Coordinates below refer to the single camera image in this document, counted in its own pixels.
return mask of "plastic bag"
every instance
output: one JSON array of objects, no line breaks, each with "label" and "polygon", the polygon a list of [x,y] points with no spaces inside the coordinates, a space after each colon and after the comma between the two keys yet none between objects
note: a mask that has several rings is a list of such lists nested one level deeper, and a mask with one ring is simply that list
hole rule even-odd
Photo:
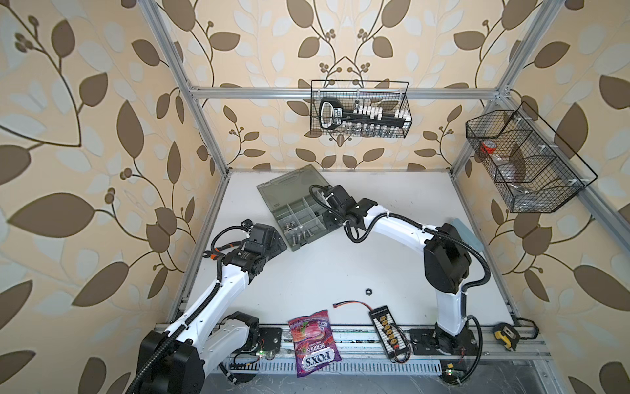
[{"label": "plastic bag", "polygon": [[324,368],[331,362],[341,361],[330,329],[328,310],[290,320],[289,328],[293,336],[298,378]]}]

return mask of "white table surface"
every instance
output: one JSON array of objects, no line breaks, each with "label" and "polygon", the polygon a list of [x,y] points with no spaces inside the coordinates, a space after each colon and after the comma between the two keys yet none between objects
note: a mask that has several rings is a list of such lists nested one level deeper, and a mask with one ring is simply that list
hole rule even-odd
[{"label": "white table surface", "polygon": [[[245,219],[278,228],[257,185],[279,177],[278,172],[233,173],[210,240],[222,229]],[[419,223],[441,225],[459,218],[471,227],[449,175],[442,172],[325,172],[331,185],[342,185],[357,201],[369,198],[391,212]],[[222,242],[243,233],[234,230]],[[483,276],[481,264],[472,257],[467,281]],[[190,293],[194,300],[216,278],[216,263],[203,259]],[[371,288],[371,296],[365,289]],[[367,309],[332,304],[356,299],[373,308],[388,305],[399,325],[433,325],[437,320],[435,290],[424,275],[423,256],[384,235],[371,233],[360,244],[352,243],[337,229],[296,252],[287,249],[270,260],[264,271],[227,309],[242,311],[261,324],[286,324],[298,316],[328,309],[332,324],[370,325]],[[482,325],[510,322],[510,315],[494,277],[469,290],[467,311]]]}]

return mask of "floral wallpaper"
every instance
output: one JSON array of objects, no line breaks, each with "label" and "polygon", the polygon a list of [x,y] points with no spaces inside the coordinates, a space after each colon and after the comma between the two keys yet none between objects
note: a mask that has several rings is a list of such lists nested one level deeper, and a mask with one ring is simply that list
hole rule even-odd
[{"label": "floral wallpaper", "polygon": [[495,87],[542,1],[157,0],[189,80]]},{"label": "floral wallpaper", "polygon": [[286,170],[443,170],[465,141],[464,123],[481,113],[478,100],[411,100],[406,138],[364,138],[310,129],[303,101],[204,100],[210,128],[229,167]]},{"label": "floral wallpaper", "polygon": [[[557,128],[559,146],[599,174],[591,187],[630,219],[630,4],[564,5],[512,94]],[[630,257],[578,199],[553,214],[510,214],[476,159],[458,179],[520,314],[540,326],[569,390],[630,392]]]},{"label": "floral wallpaper", "polygon": [[2,392],[123,392],[174,301],[219,176],[163,59],[134,2],[0,0]]}]

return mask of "hanging wire basket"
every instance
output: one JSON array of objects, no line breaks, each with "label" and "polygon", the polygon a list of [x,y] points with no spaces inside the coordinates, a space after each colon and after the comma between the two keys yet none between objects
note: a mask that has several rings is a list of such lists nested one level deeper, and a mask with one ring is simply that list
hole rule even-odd
[{"label": "hanging wire basket", "polygon": [[[551,131],[554,142],[538,133],[536,120]],[[466,139],[513,213],[555,212],[597,179],[586,161],[526,102],[516,111],[495,110],[469,120]]]},{"label": "hanging wire basket", "polygon": [[413,123],[408,86],[397,81],[311,81],[311,130],[405,138]]}]

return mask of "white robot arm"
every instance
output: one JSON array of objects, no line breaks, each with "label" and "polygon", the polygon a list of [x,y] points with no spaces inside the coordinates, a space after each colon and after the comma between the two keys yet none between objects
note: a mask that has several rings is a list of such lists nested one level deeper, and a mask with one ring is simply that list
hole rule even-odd
[{"label": "white robot arm", "polygon": [[[317,188],[323,191],[328,205],[314,192]],[[449,224],[441,227],[423,225],[390,213],[372,200],[362,199],[357,203],[339,185],[313,185],[310,192],[338,224],[343,223],[346,235],[353,242],[363,242],[371,231],[375,231],[424,255],[425,277],[437,295],[436,340],[447,352],[456,348],[458,335],[467,322],[466,289],[485,284],[490,279],[490,269],[483,257],[463,243],[457,230]],[[365,232],[355,238],[352,228]],[[247,231],[248,238],[239,248],[223,255],[214,243],[232,229]],[[286,248],[277,230],[264,224],[245,221],[240,226],[221,231],[210,247],[211,253],[218,257],[217,280],[163,333],[153,331],[145,337],[140,345],[137,375],[127,394],[199,392],[205,377],[217,365],[228,378],[236,381],[221,362],[237,349],[255,349],[258,319],[236,312],[226,318],[225,325],[218,331],[212,331],[229,305],[263,270],[266,262]],[[467,251],[484,266],[484,277],[462,285],[471,263]]]}]

